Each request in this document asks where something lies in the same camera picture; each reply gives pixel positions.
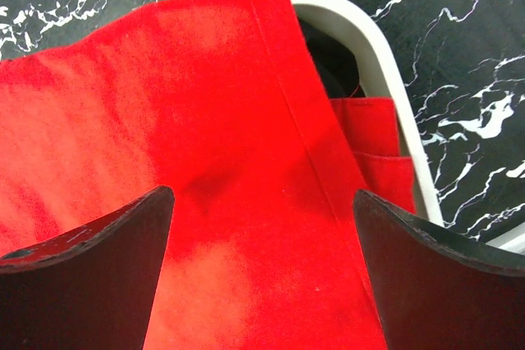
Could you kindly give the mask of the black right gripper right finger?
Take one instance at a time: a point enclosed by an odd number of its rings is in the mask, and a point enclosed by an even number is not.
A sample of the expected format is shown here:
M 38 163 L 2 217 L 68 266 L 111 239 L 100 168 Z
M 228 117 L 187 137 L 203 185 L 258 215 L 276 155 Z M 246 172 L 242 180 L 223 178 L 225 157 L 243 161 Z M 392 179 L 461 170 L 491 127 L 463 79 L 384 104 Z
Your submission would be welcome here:
M 354 219 L 389 349 L 522 349 L 524 257 L 359 190 Z

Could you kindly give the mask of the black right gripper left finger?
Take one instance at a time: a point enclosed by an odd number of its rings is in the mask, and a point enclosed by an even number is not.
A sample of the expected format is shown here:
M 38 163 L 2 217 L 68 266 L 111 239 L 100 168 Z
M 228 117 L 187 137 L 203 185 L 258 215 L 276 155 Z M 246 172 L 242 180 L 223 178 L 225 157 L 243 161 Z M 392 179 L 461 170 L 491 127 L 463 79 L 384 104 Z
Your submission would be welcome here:
M 1 258 L 3 349 L 141 349 L 174 207 L 157 187 Z

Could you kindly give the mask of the red garment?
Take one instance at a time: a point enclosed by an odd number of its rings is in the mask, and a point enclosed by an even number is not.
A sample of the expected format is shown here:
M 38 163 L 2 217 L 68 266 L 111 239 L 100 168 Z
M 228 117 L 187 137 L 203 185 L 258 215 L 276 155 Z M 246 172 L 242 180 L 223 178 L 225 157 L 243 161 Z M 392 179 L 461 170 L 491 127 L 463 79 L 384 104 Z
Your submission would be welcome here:
M 383 349 L 352 200 L 411 207 L 388 101 L 341 127 L 290 0 L 167 0 L 1 64 L 1 250 L 176 196 L 148 349 Z

